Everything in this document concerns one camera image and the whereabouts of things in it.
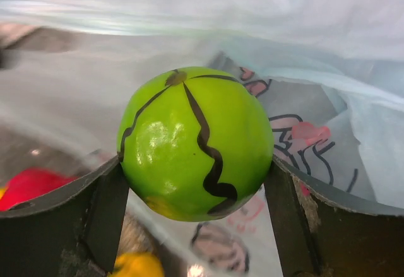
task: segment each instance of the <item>red object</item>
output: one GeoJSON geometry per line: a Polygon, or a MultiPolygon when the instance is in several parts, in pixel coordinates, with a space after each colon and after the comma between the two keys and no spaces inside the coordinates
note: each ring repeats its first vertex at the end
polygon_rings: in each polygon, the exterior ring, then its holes
{"type": "Polygon", "coordinates": [[[17,204],[47,194],[76,179],[77,177],[66,178],[44,169],[29,168],[8,182],[6,192],[0,199],[0,211],[7,211],[17,204]]]}

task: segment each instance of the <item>green fruit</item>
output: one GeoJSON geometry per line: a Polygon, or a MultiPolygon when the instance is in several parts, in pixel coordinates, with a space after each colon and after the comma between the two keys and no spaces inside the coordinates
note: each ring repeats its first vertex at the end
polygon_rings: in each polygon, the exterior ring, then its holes
{"type": "Polygon", "coordinates": [[[132,96],[117,150],[132,190],[173,220],[227,216],[263,183],[273,135],[257,99],[230,74],[190,67],[132,96]]]}

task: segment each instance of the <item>black squiggly line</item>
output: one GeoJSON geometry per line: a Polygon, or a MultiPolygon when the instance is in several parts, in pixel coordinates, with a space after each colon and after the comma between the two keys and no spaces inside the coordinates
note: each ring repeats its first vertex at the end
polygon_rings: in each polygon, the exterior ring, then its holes
{"type": "Polygon", "coordinates": [[[299,154],[300,159],[302,160],[303,165],[305,166],[306,170],[307,170],[307,175],[311,175],[311,169],[310,169],[310,165],[307,162],[306,158],[304,157],[304,152],[307,150],[307,148],[304,148],[304,150],[300,150],[297,152],[297,154],[299,154]]]}
{"type": "Polygon", "coordinates": [[[288,134],[287,131],[282,132],[282,134],[279,136],[279,142],[284,143],[285,146],[287,146],[287,148],[289,149],[291,147],[292,143],[289,142],[289,139],[285,140],[285,137],[287,134],[288,134]]]}
{"type": "Polygon", "coordinates": [[[284,114],[284,115],[278,115],[278,116],[273,116],[268,118],[270,121],[277,121],[278,119],[282,119],[282,118],[296,118],[299,122],[302,122],[303,119],[296,114],[284,114]]]}
{"type": "Polygon", "coordinates": [[[219,80],[230,80],[230,81],[234,81],[236,83],[239,83],[239,81],[237,79],[235,79],[232,76],[226,76],[226,75],[218,75],[218,74],[204,74],[204,75],[199,75],[199,76],[195,76],[190,78],[190,80],[193,80],[195,78],[217,78],[219,80]]]}
{"type": "Polygon", "coordinates": [[[317,149],[316,149],[316,144],[312,147],[312,150],[313,150],[314,155],[315,155],[318,159],[320,159],[320,160],[324,163],[324,165],[326,166],[327,171],[328,171],[328,175],[330,176],[330,181],[328,182],[328,184],[331,185],[331,186],[333,186],[333,185],[334,185],[334,175],[333,175],[333,171],[332,171],[332,169],[331,169],[331,167],[330,167],[330,164],[329,164],[329,163],[327,162],[327,160],[325,160],[325,159],[321,156],[321,154],[317,151],[317,149]]]}
{"type": "Polygon", "coordinates": [[[247,273],[250,270],[250,252],[247,250],[247,248],[245,248],[246,250],[246,258],[245,258],[245,265],[246,268],[244,270],[245,273],[247,273]]]}
{"type": "Polygon", "coordinates": [[[277,144],[275,144],[273,146],[275,149],[277,149],[278,151],[281,151],[285,156],[289,157],[290,153],[288,152],[287,148],[282,148],[281,146],[278,146],[277,144]]]}
{"type": "Polygon", "coordinates": [[[291,127],[282,127],[282,128],[275,128],[275,129],[272,129],[272,132],[287,132],[287,131],[290,131],[290,130],[292,130],[292,128],[291,127]]]}
{"type": "Polygon", "coordinates": [[[320,155],[322,155],[322,154],[326,153],[328,150],[330,150],[332,147],[334,147],[334,145],[335,145],[335,142],[332,141],[332,142],[330,142],[327,146],[325,146],[324,148],[322,148],[321,150],[319,150],[318,153],[319,153],[320,155]]]}
{"type": "Polygon", "coordinates": [[[293,155],[289,155],[288,157],[289,157],[290,162],[292,162],[292,165],[293,165],[296,169],[300,170],[299,164],[297,163],[295,157],[294,157],[293,155]]]}
{"type": "Polygon", "coordinates": [[[357,168],[355,170],[353,170],[353,177],[352,177],[351,182],[349,183],[347,193],[351,193],[352,189],[354,188],[354,185],[356,184],[356,180],[358,180],[358,174],[359,174],[359,170],[357,168]]]}
{"type": "Polygon", "coordinates": [[[126,138],[128,138],[130,135],[132,135],[132,132],[134,130],[134,127],[136,125],[136,121],[138,120],[140,114],[147,108],[147,106],[149,106],[149,104],[151,104],[157,97],[159,97],[165,90],[167,90],[168,88],[170,88],[170,86],[166,87],[164,90],[158,92],[157,94],[155,94],[153,97],[151,97],[151,99],[149,99],[135,114],[134,119],[133,119],[133,123],[131,127],[127,127],[125,129],[125,131],[122,134],[122,139],[121,139],[121,149],[118,153],[118,158],[120,162],[123,162],[124,160],[124,152],[125,152],[125,140],[126,138]]]}
{"type": "Polygon", "coordinates": [[[197,137],[197,143],[199,148],[208,155],[210,158],[214,159],[211,170],[208,175],[206,175],[203,181],[203,188],[206,192],[215,197],[224,197],[226,198],[224,201],[219,203],[218,205],[212,207],[208,211],[209,215],[212,216],[222,216],[223,214],[227,214],[229,209],[235,204],[237,201],[237,190],[232,184],[221,182],[219,183],[220,176],[223,170],[223,158],[220,152],[210,146],[208,146],[208,141],[210,137],[210,128],[209,124],[203,115],[203,112],[198,105],[196,99],[193,97],[191,91],[189,91],[188,87],[185,83],[183,83],[185,93],[188,98],[189,105],[195,115],[196,120],[201,126],[201,130],[197,137]]]}

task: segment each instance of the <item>yellow spot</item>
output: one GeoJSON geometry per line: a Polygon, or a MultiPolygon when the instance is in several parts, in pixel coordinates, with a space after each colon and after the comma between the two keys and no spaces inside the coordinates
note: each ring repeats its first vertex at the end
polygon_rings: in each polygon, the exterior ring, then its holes
{"type": "Polygon", "coordinates": [[[109,277],[164,277],[156,256],[150,253],[122,254],[115,261],[115,271],[109,277]]]}
{"type": "Polygon", "coordinates": [[[160,215],[171,217],[173,214],[170,206],[167,204],[167,202],[164,201],[164,198],[147,197],[145,203],[150,209],[154,210],[160,215]]]}

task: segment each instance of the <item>pink heart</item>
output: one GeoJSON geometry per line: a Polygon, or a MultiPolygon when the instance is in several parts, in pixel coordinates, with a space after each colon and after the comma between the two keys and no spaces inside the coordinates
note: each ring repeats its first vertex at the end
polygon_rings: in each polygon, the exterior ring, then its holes
{"type": "Polygon", "coordinates": [[[304,139],[308,146],[330,138],[330,129],[326,126],[316,127],[310,122],[302,121],[292,127],[292,139],[304,139]]]}

